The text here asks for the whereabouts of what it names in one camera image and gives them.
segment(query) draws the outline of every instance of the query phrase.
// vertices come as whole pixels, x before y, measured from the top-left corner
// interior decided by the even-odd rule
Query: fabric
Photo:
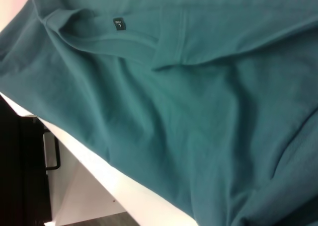
[[[0,91],[201,226],[316,225],[317,3],[29,0]]]

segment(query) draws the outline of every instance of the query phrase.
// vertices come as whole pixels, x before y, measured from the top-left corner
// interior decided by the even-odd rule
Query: floor
[[[103,218],[88,220],[67,226],[139,226],[137,222],[127,213],[110,215]]]

